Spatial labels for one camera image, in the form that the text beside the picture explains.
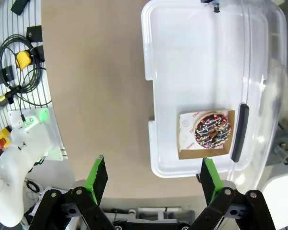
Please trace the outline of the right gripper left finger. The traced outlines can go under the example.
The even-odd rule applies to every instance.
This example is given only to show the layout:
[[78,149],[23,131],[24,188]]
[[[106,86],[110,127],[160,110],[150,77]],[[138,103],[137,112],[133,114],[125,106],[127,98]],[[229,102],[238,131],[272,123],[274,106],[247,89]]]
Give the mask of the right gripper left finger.
[[74,217],[80,217],[89,230],[113,230],[114,225],[100,208],[108,181],[104,156],[100,155],[84,185],[62,193],[47,190],[32,220],[34,230],[64,230]]

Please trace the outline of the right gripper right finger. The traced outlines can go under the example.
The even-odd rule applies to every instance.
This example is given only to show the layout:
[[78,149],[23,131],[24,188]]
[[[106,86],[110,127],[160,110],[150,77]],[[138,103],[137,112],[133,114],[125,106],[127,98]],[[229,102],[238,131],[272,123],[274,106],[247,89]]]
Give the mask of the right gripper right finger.
[[210,158],[203,158],[199,179],[207,207],[201,212],[192,230],[213,230],[222,219],[236,221],[241,230],[274,230],[275,225],[264,196],[259,190],[245,194],[225,186]]

